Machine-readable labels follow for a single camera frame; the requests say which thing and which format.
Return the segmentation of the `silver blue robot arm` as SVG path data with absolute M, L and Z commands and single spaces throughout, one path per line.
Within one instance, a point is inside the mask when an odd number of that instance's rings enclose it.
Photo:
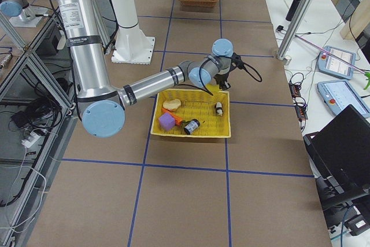
M 226 76 L 234 53 L 232 43 L 218 39 L 212 52 L 201 62 L 184 61 L 178 66 L 116 88 L 110 84 L 106 69 L 94 0 L 55 0 L 61 13 L 69 47 L 78 76 L 79 115 L 85 130 L 95 137 L 117 134 L 125 122 L 125 109 L 139 100 L 165 89 L 191 81 L 205 87 L 213 77 Z M 119 30 L 114 51 L 115 62 L 148 63 L 154 48 L 153 37 L 139 28 L 134 0 L 112 0 Z

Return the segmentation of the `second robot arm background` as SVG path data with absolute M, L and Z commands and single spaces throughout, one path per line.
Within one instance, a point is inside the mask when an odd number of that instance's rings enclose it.
M 36 11 L 28 0 L 1 0 L 1 13 L 10 18 L 14 27 L 37 27 L 41 18 L 36 16 Z

